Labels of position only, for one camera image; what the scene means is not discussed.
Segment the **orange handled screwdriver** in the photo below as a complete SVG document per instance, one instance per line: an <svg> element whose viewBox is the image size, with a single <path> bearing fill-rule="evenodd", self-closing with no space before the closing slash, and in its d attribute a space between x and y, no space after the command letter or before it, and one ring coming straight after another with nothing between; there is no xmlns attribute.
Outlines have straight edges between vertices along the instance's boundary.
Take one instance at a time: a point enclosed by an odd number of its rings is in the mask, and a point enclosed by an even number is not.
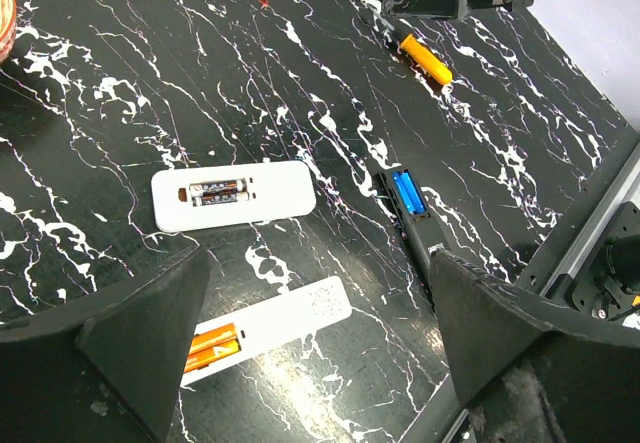
<svg viewBox="0 0 640 443"><path fill-rule="evenodd" d="M390 31L392 41L396 46L410 57L435 82L440 86L446 86L452 83L453 74L451 70L411 32L391 23L376 10L373 10L373 14Z"/></svg>

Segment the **white remote black batteries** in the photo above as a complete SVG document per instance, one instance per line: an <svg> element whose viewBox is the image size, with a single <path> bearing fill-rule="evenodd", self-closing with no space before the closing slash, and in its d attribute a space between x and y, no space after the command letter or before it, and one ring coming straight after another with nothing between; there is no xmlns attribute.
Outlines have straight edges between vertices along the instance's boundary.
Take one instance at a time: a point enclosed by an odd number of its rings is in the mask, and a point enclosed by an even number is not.
<svg viewBox="0 0 640 443"><path fill-rule="evenodd" d="M294 218L316 206L300 161L162 170L151 194L156 225L167 233Z"/></svg>

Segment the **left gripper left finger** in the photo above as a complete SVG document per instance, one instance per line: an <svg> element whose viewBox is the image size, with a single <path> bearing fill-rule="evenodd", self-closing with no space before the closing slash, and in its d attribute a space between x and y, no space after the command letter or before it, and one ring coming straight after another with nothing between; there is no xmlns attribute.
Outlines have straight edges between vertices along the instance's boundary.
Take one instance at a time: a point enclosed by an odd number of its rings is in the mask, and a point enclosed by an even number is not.
<svg viewBox="0 0 640 443"><path fill-rule="evenodd" d="M165 441L210 273L186 248L2 326L2 441Z"/></svg>

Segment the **white remote orange batteries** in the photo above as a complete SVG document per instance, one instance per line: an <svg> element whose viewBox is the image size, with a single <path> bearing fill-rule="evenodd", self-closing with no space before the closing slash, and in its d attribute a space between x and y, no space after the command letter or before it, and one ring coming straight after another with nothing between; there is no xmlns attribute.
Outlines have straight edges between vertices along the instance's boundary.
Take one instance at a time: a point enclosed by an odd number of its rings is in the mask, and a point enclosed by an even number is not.
<svg viewBox="0 0 640 443"><path fill-rule="evenodd" d="M307 284L226 315L202 322L194 336L233 324L238 351L184 374L183 388L222 370L342 321L352 314L344 284L337 276Z"/></svg>

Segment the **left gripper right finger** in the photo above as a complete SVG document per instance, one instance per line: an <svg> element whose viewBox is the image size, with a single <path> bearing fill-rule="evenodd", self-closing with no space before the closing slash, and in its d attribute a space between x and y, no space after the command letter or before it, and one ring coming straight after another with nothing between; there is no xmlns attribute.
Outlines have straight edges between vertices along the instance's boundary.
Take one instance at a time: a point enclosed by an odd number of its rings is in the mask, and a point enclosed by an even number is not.
<svg viewBox="0 0 640 443"><path fill-rule="evenodd" d="M636 442L639 332L447 250L429 283L457 400L480 442Z"/></svg>

